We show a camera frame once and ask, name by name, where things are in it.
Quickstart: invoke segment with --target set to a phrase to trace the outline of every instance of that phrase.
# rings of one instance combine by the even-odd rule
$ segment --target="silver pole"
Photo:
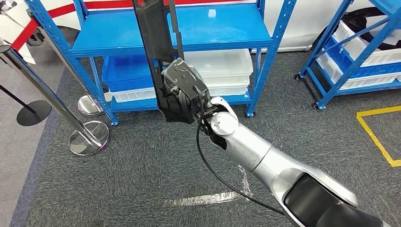
[[[57,46],[53,43],[52,39],[49,37],[49,35],[46,33],[46,31],[41,27],[38,27],[38,29],[43,34],[43,36],[45,37],[47,42],[50,44],[50,46],[53,48],[53,50],[56,52],[56,54],[60,57],[61,61],[64,63],[64,65],[67,67],[67,69],[74,76],[75,80],[78,81],[78,83],[85,90],[86,95],[82,96],[78,100],[79,111],[86,116],[92,116],[92,117],[96,117],[96,116],[104,114],[103,110],[99,107],[96,100],[90,95],[90,92],[88,91],[87,87],[84,85],[84,83],[81,81],[81,79],[79,78],[79,76],[77,75],[75,70],[71,67],[71,65],[65,59],[64,55],[60,52],[60,50],[57,48]]]
[[[105,147],[109,138],[109,130],[106,124],[98,121],[82,124],[10,45],[0,46],[0,58],[12,69],[27,78],[48,100],[50,105],[76,130],[70,137],[70,150],[74,154],[90,156]]]

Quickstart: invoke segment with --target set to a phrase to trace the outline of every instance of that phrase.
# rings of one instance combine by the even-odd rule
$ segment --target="white plastic bin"
[[[378,17],[376,22],[379,22],[380,19],[383,19],[381,17]],[[355,33],[343,22],[340,21],[339,27],[337,31],[333,34],[334,39],[337,42],[340,42],[352,35],[355,35]],[[349,53],[350,57],[353,60],[356,60],[357,57],[362,53],[362,51],[366,48],[367,44],[366,41],[364,41],[360,37],[356,37],[354,39],[351,39],[349,42],[343,44],[344,49],[347,50]],[[400,62],[401,61],[401,49],[393,49],[393,50],[386,50],[386,51],[381,51],[379,49],[376,49],[369,57],[366,59],[366,61],[361,65],[361,67],[364,66],[371,66],[371,65],[380,65],[380,64],[388,64],[388,63],[394,63],[394,62]]]
[[[238,96],[245,95],[249,81],[245,83],[226,85],[208,86],[211,96]]]
[[[211,96],[236,96],[244,95],[248,85],[249,82],[245,82],[232,84],[230,86],[208,86],[208,88]],[[110,95],[114,96],[115,101],[118,103],[156,98],[155,89],[153,87],[129,91],[110,92]]]
[[[208,87],[245,82],[249,85],[253,63],[248,49],[185,52],[184,56],[185,62],[196,68]]]
[[[341,69],[338,67],[336,62],[327,53],[319,56],[319,58],[317,59],[317,63],[326,71],[333,83],[336,83],[343,75]],[[392,83],[396,78],[400,77],[401,72],[351,78],[345,82],[340,90]]]
[[[155,89],[153,87],[135,89],[129,91],[110,92],[118,103],[136,101],[148,98],[156,98]]]

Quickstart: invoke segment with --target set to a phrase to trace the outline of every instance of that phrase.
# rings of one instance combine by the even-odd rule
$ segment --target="blue plastic bin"
[[[153,87],[148,60],[145,55],[105,57],[102,81],[111,92]]]
[[[329,37],[328,42],[324,46],[325,49],[337,44],[338,42],[331,35]],[[342,72],[345,72],[347,68],[354,62],[351,56],[348,54],[347,50],[342,49],[342,46],[336,46],[329,50],[327,53],[331,58],[337,63]],[[359,67],[357,71],[350,78],[359,78],[373,75],[381,75],[386,73],[395,73],[401,72],[401,62],[391,63],[391,64],[382,64],[382,65],[373,65],[366,67]]]

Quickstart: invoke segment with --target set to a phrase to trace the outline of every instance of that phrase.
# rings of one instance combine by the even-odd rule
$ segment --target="gray floor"
[[[384,113],[364,117],[386,151],[394,160],[401,159],[401,112]]]
[[[69,41],[76,32],[63,32]],[[30,47],[36,60],[31,67],[54,91],[57,90],[64,71],[64,64],[48,43]],[[26,103],[44,99],[25,78],[0,61],[0,84]],[[21,106],[8,95],[0,92],[0,226],[8,226],[15,205],[31,166],[45,121],[31,127],[20,126],[16,116]]]
[[[244,106],[234,111],[244,125],[276,147],[345,184],[358,195],[362,209],[401,227],[401,167],[390,167],[355,118],[357,111],[399,105],[400,91],[338,97],[328,109],[315,111],[304,84],[292,79],[308,54],[278,54],[256,117],[245,118]],[[59,95],[75,112],[77,91],[71,75],[64,72]],[[165,200],[229,190],[202,163],[194,124],[166,123],[157,111],[121,113],[119,118],[106,149],[79,158],[68,150],[72,129],[57,115],[51,116],[31,166],[29,185],[23,189],[32,197],[20,198],[12,226],[25,221],[29,226],[89,226],[93,220],[104,220],[106,226],[290,226],[285,217],[246,200],[164,206]],[[104,116],[97,119],[108,122]],[[400,129],[394,130],[380,133],[399,135]],[[206,136],[201,141],[216,171],[239,185],[236,164],[210,145]],[[256,198],[277,206],[255,178],[250,176],[249,182]]]

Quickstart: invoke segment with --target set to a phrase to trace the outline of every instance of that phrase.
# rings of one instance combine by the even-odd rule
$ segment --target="black cable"
[[[199,144],[199,132],[200,132],[200,130],[201,130],[201,125],[202,125],[202,120],[203,120],[203,114],[204,114],[203,103],[202,103],[202,95],[201,95],[201,92],[199,91],[199,89],[198,89],[196,86],[194,86],[194,89],[195,89],[196,92],[198,92],[198,99],[199,99],[199,101],[200,101],[200,116],[199,116],[198,128],[196,129],[196,146],[198,147],[198,151],[199,151],[200,157],[202,158],[202,160],[203,160],[203,162],[205,163],[206,167],[212,172],[212,174],[213,174],[218,180],[220,180],[223,184],[225,184],[225,185],[226,185],[227,187],[229,187],[231,190],[233,190],[233,191],[235,191],[236,193],[238,193],[238,194],[244,196],[245,198],[249,199],[249,200],[252,201],[252,202],[255,202],[255,203],[257,203],[257,204],[259,204],[259,205],[261,205],[261,206],[263,206],[263,207],[265,207],[265,208],[267,208],[267,209],[270,209],[270,210],[272,210],[272,211],[274,211],[274,212],[276,212],[276,213],[278,213],[278,214],[284,215],[284,212],[283,212],[283,211],[281,211],[281,210],[279,210],[279,209],[276,209],[276,208],[274,208],[274,207],[271,207],[271,206],[269,206],[269,205],[267,205],[267,204],[265,204],[265,203],[263,203],[263,202],[261,202],[261,201],[259,201],[259,200],[256,200],[256,199],[250,197],[249,195],[243,193],[242,191],[236,189],[235,187],[233,187],[232,185],[230,185],[229,183],[227,183],[225,180],[223,180],[223,179],[212,169],[212,167],[209,165],[209,162],[207,162],[205,156],[203,155],[203,152],[202,152],[202,149],[201,149],[201,145]]]

